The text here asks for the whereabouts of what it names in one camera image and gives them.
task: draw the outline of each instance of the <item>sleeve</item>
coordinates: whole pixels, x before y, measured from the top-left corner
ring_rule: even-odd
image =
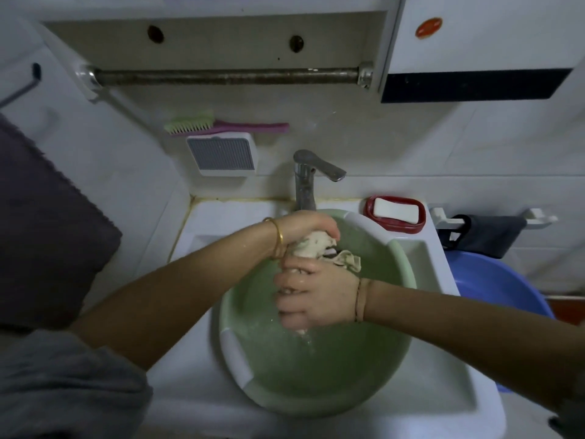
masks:
[[[2,438],[128,439],[151,397],[141,369],[70,332],[35,331],[0,356]]]
[[[585,373],[577,380],[573,398],[563,403],[549,425],[565,439],[585,439]]]

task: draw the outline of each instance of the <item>scrub brush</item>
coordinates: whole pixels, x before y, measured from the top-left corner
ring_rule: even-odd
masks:
[[[282,134],[289,130],[288,123],[229,123],[215,120],[212,112],[190,119],[180,119],[165,125],[171,137],[210,135],[220,132],[268,132]]]

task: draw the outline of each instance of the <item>orange sticker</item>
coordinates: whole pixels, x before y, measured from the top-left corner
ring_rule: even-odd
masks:
[[[427,21],[423,21],[422,24],[417,28],[417,33],[415,34],[417,38],[421,40],[423,38],[428,38],[432,36],[435,32],[441,29],[443,25],[443,19],[439,17],[428,19]]]

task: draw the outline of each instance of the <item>faucet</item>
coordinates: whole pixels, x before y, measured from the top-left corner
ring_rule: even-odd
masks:
[[[316,210],[313,193],[315,171],[319,170],[331,181],[340,181],[347,174],[343,169],[319,158],[314,152],[299,149],[294,156],[296,209]]]

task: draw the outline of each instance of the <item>black hook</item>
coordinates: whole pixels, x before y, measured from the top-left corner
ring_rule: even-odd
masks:
[[[4,106],[9,105],[14,100],[18,99],[18,97],[25,95],[27,92],[29,92],[31,89],[33,89],[34,87],[36,87],[36,85],[38,85],[40,83],[41,78],[42,78],[42,71],[40,68],[40,64],[33,63],[32,75],[33,75],[33,80],[30,83],[28,83],[24,87],[21,87],[18,91],[16,91],[14,94],[9,95],[4,100],[0,100],[0,109],[2,109]]]

